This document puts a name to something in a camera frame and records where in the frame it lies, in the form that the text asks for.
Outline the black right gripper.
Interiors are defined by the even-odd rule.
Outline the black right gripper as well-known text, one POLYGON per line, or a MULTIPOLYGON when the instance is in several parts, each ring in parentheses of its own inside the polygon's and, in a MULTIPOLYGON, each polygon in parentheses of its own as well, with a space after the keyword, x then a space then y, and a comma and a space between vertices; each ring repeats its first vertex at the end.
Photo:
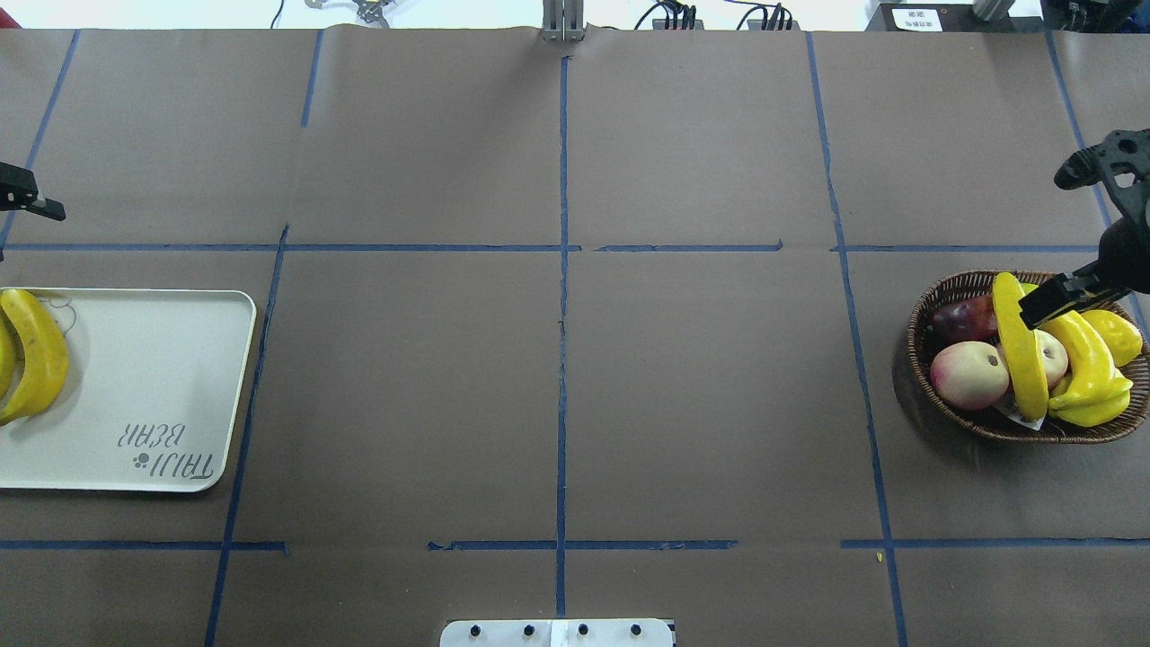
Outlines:
POLYGON ((1072 274, 1056 274, 1020 299, 1020 319, 1040 328, 1068 311, 1087 311, 1117 302, 1128 291, 1149 292, 1147 228, 1120 219, 1098 242, 1098 265, 1083 265, 1072 274))

